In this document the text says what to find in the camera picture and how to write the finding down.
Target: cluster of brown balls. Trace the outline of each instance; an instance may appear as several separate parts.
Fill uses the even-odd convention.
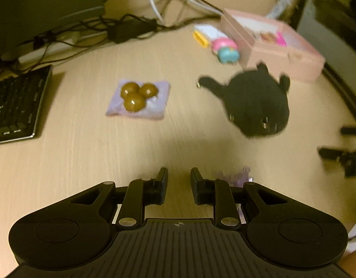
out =
[[[158,88],[151,83],[143,86],[135,82],[128,82],[121,88],[120,97],[124,99],[124,107],[129,112],[138,112],[146,106],[146,99],[158,94]]]

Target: purple object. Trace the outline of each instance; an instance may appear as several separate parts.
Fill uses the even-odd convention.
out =
[[[114,95],[108,106],[106,115],[107,116],[121,115],[121,116],[155,119],[155,120],[163,119],[167,99],[169,98],[170,84],[167,81],[153,82],[153,84],[159,89],[159,93],[157,94],[157,96],[147,99],[146,107],[144,109],[132,113],[125,109],[124,100],[120,97],[120,91],[123,85],[131,81],[132,80],[128,80],[128,79],[120,80],[117,89],[114,92]],[[144,84],[144,82],[136,82],[136,83],[140,87]]]
[[[219,172],[217,174],[217,178],[227,181],[230,186],[233,187],[243,187],[245,182],[252,182],[252,177],[249,177],[249,172],[250,172],[250,167],[244,166],[242,168],[242,172],[239,172],[238,174],[232,174],[232,175],[223,175],[222,172]],[[237,205],[237,211],[238,215],[240,216],[240,220],[242,224],[246,223],[245,217],[243,216],[243,212],[241,210],[240,204]]]
[[[234,187],[243,187],[245,182],[252,182],[252,177],[249,177],[250,167],[244,166],[242,172],[232,175],[223,175],[222,172],[218,174],[218,179],[227,181],[229,185]]]

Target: power strip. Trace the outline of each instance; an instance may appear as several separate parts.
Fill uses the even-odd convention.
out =
[[[60,38],[58,38],[58,40],[74,45],[79,40],[79,37],[80,37],[79,32],[68,32],[63,34]],[[34,51],[31,51],[27,54],[21,55],[18,58],[18,61],[21,65],[38,61],[43,56],[46,49],[47,49],[47,45],[39,49],[36,49]],[[71,47],[70,45],[66,45],[65,43],[52,43],[47,49],[45,55],[47,57],[71,49],[73,49],[73,47]]]

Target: black plush toy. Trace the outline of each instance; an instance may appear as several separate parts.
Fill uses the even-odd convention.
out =
[[[198,85],[224,102],[228,118],[247,137],[276,134],[287,125],[290,79],[283,74],[277,83],[264,63],[256,70],[238,73],[228,85],[209,76],[201,77]]]

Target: keyboard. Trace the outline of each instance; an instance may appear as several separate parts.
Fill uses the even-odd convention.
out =
[[[43,94],[52,66],[0,81],[0,143],[35,136]]]

